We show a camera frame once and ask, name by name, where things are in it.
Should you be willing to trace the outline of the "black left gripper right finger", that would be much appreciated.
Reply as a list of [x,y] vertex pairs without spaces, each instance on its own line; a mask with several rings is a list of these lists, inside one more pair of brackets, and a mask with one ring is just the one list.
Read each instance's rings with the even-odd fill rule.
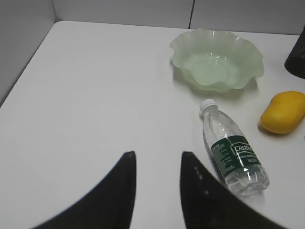
[[305,177],[272,174],[262,194],[238,198],[220,183],[193,152],[184,151],[180,200],[188,229],[303,229]]

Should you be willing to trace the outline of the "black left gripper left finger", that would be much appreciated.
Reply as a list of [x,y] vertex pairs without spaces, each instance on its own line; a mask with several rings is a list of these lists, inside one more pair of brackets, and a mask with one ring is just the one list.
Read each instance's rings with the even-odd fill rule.
[[126,152],[89,193],[39,229],[128,229],[136,197],[136,154]]

